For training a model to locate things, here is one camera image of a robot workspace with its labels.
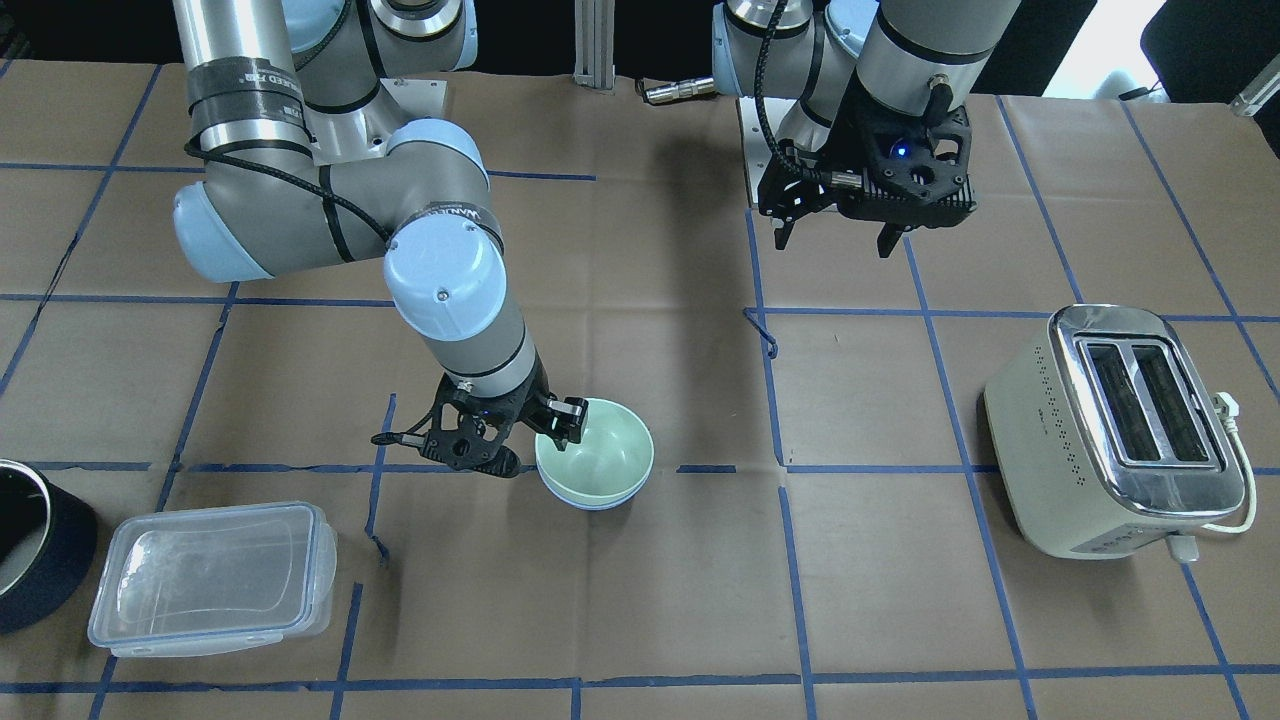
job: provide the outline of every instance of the blue joint cap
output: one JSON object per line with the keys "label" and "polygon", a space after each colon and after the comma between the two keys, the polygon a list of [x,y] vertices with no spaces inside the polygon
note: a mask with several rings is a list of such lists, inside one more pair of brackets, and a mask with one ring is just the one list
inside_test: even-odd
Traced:
{"label": "blue joint cap", "polygon": [[879,3],[876,0],[831,0],[827,5],[827,28],[846,53],[858,58],[863,54],[867,35],[876,22]]}
{"label": "blue joint cap", "polygon": [[712,79],[716,92],[742,97],[737,85],[737,70],[733,69],[733,56],[730,53],[728,22],[724,19],[724,4],[712,8]]}
{"label": "blue joint cap", "polygon": [[173,199],[173,228],[187,261],[215,283],[268,279],[268,273],[244,250],[209,201],[205,183],[188,184]]}
{"label": "blue joint cap", "polygon": [[329,35],[342,17],[342,0],[282,0],[289,49],[306,53]]}
{"label": "blue joint cap", "polygon": [[421,118],[404,123],[398,131],[393,132],[390,140],[387,141],[387,154],[390,155],[397,147],[404,145],[406,142],[434,142],[466,155],[472,163],[476,164],[477,168],[480,168],[480,172],[484,173],[485,186],[489,184],[489,173],[485,172],[484,161],[480,160],[480,149],[476,147],[476,141],[471,140],[467,131],[451,123],[449,120],[442,120],[439,118]]}
{"label": "blue joint cap", "polygon": [[507,269],[489,233],[448,213],[402,227],[383,258],[383,278],[404,322],[442,342],[480,334],[507,300]]}
{"label": "blue joint cap", "polygon": [[466,0],[463,4],[462,19],[466,20],[462,32],[466,35],[462,37],[462,55],[458,56],[458,64],[453,65],[451,69],[461,70],[462,68],[468,68],[476,61],[476,55],[480,51],[480,28],[476,26],[476,4],[474,0]]}

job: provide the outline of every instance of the white toaster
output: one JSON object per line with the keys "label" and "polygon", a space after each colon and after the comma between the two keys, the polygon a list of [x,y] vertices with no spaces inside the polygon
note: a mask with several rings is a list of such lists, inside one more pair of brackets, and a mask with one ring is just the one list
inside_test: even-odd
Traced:
{"label": "white toaster", "polygon": [[1048,555],[1125,557],[1244,501],[1190,357],[1147,310],[1064,307],[984,398],[1018,525]]}

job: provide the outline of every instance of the black thin wire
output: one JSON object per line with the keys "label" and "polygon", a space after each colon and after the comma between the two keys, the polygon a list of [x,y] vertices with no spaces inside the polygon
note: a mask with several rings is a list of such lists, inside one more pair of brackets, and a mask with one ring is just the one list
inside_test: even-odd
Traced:
{"label": "black thin wire", "polygon": [[298,176],[294,176],[294,174],[291,174],[291,173],[285,173],[284,170],[278,169],[278,168],[273,168],[270,165],[264,165],[261,163],[255,163],[252,160],[246,160],[243,158],[234,158],[232,155],[225,155],[225,154],[221,154],[221,152],[209,152],[207,150],[201,150],[200,147],[197,147],[195,141],[187,142],[187,145],[183,146],[183,150],[187,152],[187,155],[191,155],[192,158],[198,158],[198,159],[209,161],[209,163],[221,163],[224,165],[230,165],[233,168],[239,168],[242,170],[251,170],[251,172],[255,172],[255,173],[262,173],[264,176],[270,176],[270,177],[273,177],[275,179],[284,181],[284,182],[287,182],[287,183],[289,183],[289,184],[292,184],[294,187],[300,187],[300,188],[302,188],[302,190],[305,190],[305,191],[307,191],[307,192],[310,192],[312,195],[317,195],[317,196],[320,196],[320,197],[323,197],[323,199],[333,202],[334,205],[338,205],[339,208],[343,208],[344,210],[348,210],[352,215],[360,218],[361,220],[364,220],[364,223],[366,225],[369,225],[370,228],[372,228],[374,232],[378,233],[378,237],[381,238],[383,242],[388,242],[392,238],[392,233],[388,232],[387,228],[384,228],[376,219],[374,219],[372,215],[370,215],[369,213],[364,211],[360,208],[360,205],[356,205],[351,200],[347,200],[346,197],[343,197],[340,195],[330,192],[328,190],[320,187],[319,184],[310,183],[310,182],[300,178]]}
{"label": "black thin wire", "polygon": [[764,68],[769,61],[769,44],[773,42],[773,36],[778,32],[778,23],[782,20],[782,13],[786,9],[787,0],[778,0],[777,5],[773,6],[773,14],[769,15],[769,24],[764,28],[764,38],[760,41],[760,54],[755,58],[755,114],[760,119],[760,132],[764,135],[764,142],[769,146],[769,152],[773,154],[773,159],[777,160],[783,169],[800,179],[822,184],[822,173],[813,168],[801,165],[782,154],[782,149],[778,147],[777,138],[773,137],[773,129],[769,128],[769,117],[764,109]]}

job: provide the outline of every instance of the clear plastic food container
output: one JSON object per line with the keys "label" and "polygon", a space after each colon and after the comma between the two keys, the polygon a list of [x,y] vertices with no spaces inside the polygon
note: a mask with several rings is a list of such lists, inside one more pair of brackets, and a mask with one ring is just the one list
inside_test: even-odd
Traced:
{"label": "clear plastic food container", "polygon": [[111,537],[88,639],[119,657],[192,657],[319,634],[337,559],[307,502],[131,518]]}

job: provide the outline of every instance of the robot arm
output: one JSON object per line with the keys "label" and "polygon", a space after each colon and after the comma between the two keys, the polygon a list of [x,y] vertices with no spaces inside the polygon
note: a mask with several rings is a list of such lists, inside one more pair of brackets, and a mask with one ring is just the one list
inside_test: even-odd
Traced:
{"label": "robot arm", "polygon": [[[549,391],[508,292],[502,228],[475,142],[445,120],[408,118],[379,82],[388,65],[468,63],[471,3],[282,9],[280,0],[174,0],[174,8],[188,70],[188,151],[207,168],[205,182],[174,202],[191,264],[210,281],[234,282],[383,256],[396,307],[445,374],[420,423],[375,443],[513,477],[520,459],[503,443],[516,423],[561,447],[580,442],[586,402]],[[415,47],[425,58],[416,67]],[[320,156],[334,161],[317,164]]]}
{"label": "robot arm", "polygon": [[[902,232],[952,227],[977,209],[965,97],[1019,0],[730,0],[716,8],[721,92],[751,95],[772,160],[760,213],[786,247],[801,217],[829,205]],[[837,94],[833,88],[838,87]],[[777,137],[764,96],[797,97]]]}

